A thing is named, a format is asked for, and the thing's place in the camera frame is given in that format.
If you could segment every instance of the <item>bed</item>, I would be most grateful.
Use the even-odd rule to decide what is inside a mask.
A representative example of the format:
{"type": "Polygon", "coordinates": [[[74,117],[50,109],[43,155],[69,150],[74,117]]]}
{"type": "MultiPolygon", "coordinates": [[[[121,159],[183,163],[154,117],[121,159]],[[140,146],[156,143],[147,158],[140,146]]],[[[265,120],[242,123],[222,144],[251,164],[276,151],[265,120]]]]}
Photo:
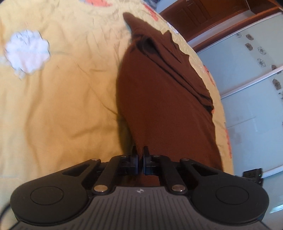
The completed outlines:
{"type": "MultiPolygon", "coordinates": [[[[140,0],[5,0],[0,4],[0,209],[22,183],[128,153],[116,77],[131,38],[123,12],[169,30],[213,99],[216,143],[233,174],[213,77],[184,38],[140,0]]],[[[7,216],[3,229],[14,222],[7,216]]]]}

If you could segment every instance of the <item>brown shirt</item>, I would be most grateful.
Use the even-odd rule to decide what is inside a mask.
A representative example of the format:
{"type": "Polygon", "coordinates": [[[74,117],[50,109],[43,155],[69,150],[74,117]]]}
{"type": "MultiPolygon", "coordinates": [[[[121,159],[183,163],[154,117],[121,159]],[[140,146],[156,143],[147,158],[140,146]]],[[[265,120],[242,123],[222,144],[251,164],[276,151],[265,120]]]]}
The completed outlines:
{"type": "Polygon", "coordinates": [[[212,122],[212,99],[202,79],[167,31],[164,35],[130,13],[132,30],[117,79],[117,103],[139,155],[173,161],[186,157],[222,170],[212,122]]]}

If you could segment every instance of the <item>wrinkled bedsheet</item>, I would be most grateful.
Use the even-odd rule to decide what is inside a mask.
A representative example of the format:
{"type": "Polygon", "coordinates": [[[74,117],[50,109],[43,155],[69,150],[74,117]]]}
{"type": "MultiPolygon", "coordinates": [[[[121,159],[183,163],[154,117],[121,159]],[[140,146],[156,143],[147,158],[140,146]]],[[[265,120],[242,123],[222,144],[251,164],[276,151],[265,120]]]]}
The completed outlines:
{"type": "MultiPolygon", "coordinates": [[[[131,37],[123,12],[163,33],[170,30],[190,55],[213,99],[224,171],[233,173],[212,76],[178,31],[144,2],[5,0],[0,4],[0,208],[26,181],[130,151],[132,139],[115,99],[131,37]]],[[[15,221],[11,216],[4,229],[15,221]]]]}

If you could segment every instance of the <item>wooden door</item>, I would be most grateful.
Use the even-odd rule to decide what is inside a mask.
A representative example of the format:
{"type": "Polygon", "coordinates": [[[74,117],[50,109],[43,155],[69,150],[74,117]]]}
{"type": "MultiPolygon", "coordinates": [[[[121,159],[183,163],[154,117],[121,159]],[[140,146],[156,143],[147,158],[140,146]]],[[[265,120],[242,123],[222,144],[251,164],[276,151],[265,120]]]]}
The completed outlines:
{"type": "Polygon", "coordinates": [[[160,14],[189,41],[246,10],[245,0],[178,0],[160,14]]]}

